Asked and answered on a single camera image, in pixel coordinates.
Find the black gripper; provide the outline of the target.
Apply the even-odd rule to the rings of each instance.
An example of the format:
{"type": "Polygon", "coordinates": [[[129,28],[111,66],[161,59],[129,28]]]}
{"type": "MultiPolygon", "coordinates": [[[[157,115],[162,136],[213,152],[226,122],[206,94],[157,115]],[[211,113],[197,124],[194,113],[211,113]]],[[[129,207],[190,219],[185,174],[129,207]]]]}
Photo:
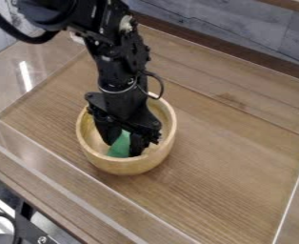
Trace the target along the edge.
{"type": "Polygon", "coordinates": [[[129,155],[139,156],[149,143],[157,144],[162,125],[149,110],[147,100],[158,100],[159,95],[149,95],[147,85],[139,84],[123,91],[90,91],[85,94],[87,113],[103,143],[111,146],[122,131],[129,131],[129,155]]]}

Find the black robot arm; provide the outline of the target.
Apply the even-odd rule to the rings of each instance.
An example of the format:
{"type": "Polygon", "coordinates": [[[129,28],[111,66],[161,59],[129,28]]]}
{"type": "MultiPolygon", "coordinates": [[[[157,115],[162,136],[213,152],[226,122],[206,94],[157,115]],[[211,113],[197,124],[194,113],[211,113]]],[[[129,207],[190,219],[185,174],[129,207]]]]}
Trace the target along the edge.
{"type": "Polygon", "coordinates": [[[71,31],[97,68],[97,90],[85,94],[87,113],[106,145],[129,132],[130,156],[158,142],[161,122],[149,111],[149,46],[122,0],[15,0],[25,18],[45,31],[71,31]]]}

